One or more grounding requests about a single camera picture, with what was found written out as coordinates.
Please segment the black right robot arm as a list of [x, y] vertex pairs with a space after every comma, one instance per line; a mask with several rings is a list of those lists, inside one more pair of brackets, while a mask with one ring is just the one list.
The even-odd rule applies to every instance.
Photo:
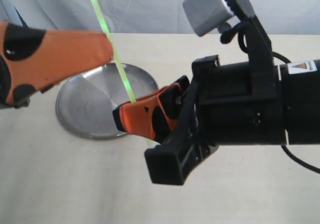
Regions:
[[288, 145], [320, 142], [320, 62], [220, 65], [216, 55], [192, 63], [192, 79], [172, 84], [116, 107], [119, 131], [156, 142], [144, 153], [154, 184], [181, 186], [219, 146], [279, 145], [296, 163], [319, 173]]

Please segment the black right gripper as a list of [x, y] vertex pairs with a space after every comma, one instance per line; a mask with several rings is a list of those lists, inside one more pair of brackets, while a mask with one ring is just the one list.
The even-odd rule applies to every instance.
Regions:
[[207, 56], [192, 63], [192, 73], [191, 83], [183, 75], [159, 96], [112, 111], [119, 131], [160, 142], [144, 153], [153, 184], [183, 185], [223, 145], [285, 143], [281, 84], [271, 56], [228, 65]]

